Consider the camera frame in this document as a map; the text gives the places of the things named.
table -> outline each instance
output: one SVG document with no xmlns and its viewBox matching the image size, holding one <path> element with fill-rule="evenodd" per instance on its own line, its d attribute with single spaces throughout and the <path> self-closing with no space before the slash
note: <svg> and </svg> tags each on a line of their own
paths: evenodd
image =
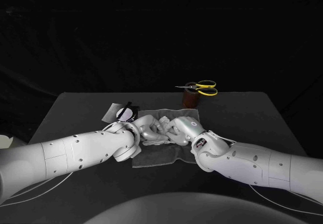
<svg viewBox="0 0 323 224">
<path fill-rule="evenodd" d="M 129 101 L 140 106 L 140 110 L 183 109 L 182 93 L 64 93 L 31 144 L 101 130 L 107 126 L 101 118 L 111 103 L 126 104 Z M 196 109 L 204 128 L 222 137 L 306 156 L 266 93 L 219 92 L 215 97 L 201 97 Z M 55 178 L 10 202 L 41 194 L 65 176 Z M 286 190 L 255 188 L 284 206 L 323 213 L 319 205 Z M 111 158 L 103 164 L 75 172 L 39 198 L 0 208 L 0 223 L 80 224 L 114 205 L 140 196 L 179 191 L 234 196 L 283 211 L 309 223 L 323 222 L 323 217 L 297 213 L 271 204 L 247 184 L 225 178 L 217 172 L 204 172 L 196 164 L 176 161 L 172 165 L 131 168 L 131 159 L 117 162 Z"/>
</svg>

brown cup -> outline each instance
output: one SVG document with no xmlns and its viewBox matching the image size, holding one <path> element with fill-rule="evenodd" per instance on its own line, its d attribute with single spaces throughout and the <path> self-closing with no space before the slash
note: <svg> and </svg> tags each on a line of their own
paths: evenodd
<svg viewBox="0 0 323 224">
<path fill-rule="evenodd" d="M 195 85 L 196 83 L 186 83 L 185 86 Z M 193 89 L 183 89 L 183 106 L 193 109 L 199 104 L 201 93 Z"/>
</svg>

